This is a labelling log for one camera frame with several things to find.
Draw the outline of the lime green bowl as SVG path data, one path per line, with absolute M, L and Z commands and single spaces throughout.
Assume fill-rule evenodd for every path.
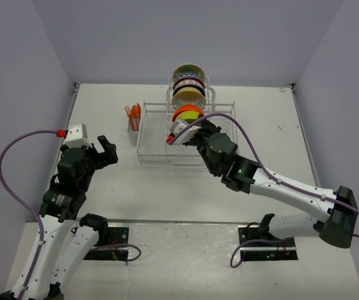
M 188 124 L 191 124 L 195 120 L 197 120 L 200 116 L 203 116 L 203 114 L 199 113 L 198 111 L 182 111 L 179 113 L 176 117 L 176 121 L 183 120 Z

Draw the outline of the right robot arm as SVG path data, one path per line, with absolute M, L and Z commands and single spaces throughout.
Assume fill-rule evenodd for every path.
M 351 246 L 357 222 L 357 202 L 351 189 L 322 189 L 300 183 L 238 154 L 238 146 L 221 128 L 203 120 L 184 133 L 183 145 L 197 148 L 209 172 L 225 187 L 246 194 L 265 196 L 295 207 L 301 215 L 264 215 L 257 237 L 271 246 L 279 239 L 318 236 L 329 245 Z

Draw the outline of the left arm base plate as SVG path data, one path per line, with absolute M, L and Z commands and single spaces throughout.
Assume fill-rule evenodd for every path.
M 129 239 L 128 227 L 108 227 L 108 235 L 101 246 L 112 244 L 126 244 Z M 127 247 L 120 248 L 104 248 L 95 251 L 89 251 L 85 261 L 123 261 L 127 262 L 129 258 L 129 250 Z

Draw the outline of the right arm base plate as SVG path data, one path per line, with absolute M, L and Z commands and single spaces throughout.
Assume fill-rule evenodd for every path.
M 255 224 L 240 226 L 238 228 L 239 243 L 252 239 L 260 239 L 258 228 Z M 240 258 L 243 262 L 249 261 L 297 261 L 298 254 L 294 238 L 286 242 L 264 244 L 255 242 L 240 248 Z

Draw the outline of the orange bowl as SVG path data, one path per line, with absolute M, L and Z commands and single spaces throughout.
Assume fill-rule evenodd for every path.
M 179 107 L 178 109 L 175 110 L 174 115 L 172 116 L 172 121 L 174 122 L 178 116 L 181 113 L 185 113 L 185 112 L 196 112 L 197 113 L 197 117 L 201 114 L 202 116 L 204 115 L 204 112 L 201 108 L 199 108 L 198 106 L 194 105 L 194 104 L 185 104 L 181 107 Z

